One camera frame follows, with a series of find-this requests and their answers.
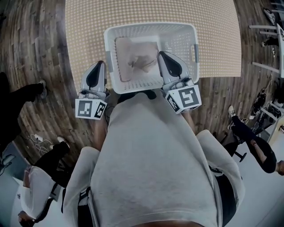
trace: gray shirt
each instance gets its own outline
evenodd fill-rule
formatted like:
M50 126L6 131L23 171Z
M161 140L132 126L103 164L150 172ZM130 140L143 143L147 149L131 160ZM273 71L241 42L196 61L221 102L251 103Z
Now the gray shirt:
M131 227L162 220L221 225L218 189L201 144L161 94L149 100L141 93L118 104L101 153L90 149L86 153L95 161L86 185L91 186L98 226ZM236 163L225 153L226 164L231 163L237 180L241 179ZM68 184L67 196L76 194L75 178ZM70 219L76 210L70 208L72 202L65 205Z

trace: white desk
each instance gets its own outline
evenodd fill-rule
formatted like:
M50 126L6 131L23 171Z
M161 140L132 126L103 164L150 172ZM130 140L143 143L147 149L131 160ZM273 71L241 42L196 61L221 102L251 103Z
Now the white desk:
M277 33L274 32L265 32L265 31L260 31L260 34L267 34L267 35L276 35L278 36L278 42L279 42L279 51L280 51L280 62L279 62L279 69L252 62L253 65L262 67L267 70L271 70L273 72L276 72L280 74L281 78L284 78L284 30L280 27L279 24L276 26L263 26L263 25L250 25L249 28L258 28L258 29L269 29L269 30L277 30Z

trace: checkered tablecloth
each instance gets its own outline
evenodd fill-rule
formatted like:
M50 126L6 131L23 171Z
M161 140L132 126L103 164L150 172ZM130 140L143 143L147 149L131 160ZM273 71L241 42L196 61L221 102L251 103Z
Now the checkered tablecloth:
M104 31L144 22L191 23L197 29L200 77L241 76L241 38L233 0L66 0L71 70L79 91L83 73L106 61ZM111 88L108 76L108 88Z

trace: laundry basket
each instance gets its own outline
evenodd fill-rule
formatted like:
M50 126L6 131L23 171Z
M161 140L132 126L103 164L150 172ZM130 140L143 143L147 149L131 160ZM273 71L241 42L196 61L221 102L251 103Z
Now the laundry basket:
M128 37L132 42L156 42L159 51L170 52L181 58L188 66L194 83L199 79L198 41L196 29L187 23L135 23L110 27L104 32L106 62L111 84L118 94L157 89L163 86L158 64L148 73L134 73L128 82L120 80L115 49L115 39Z

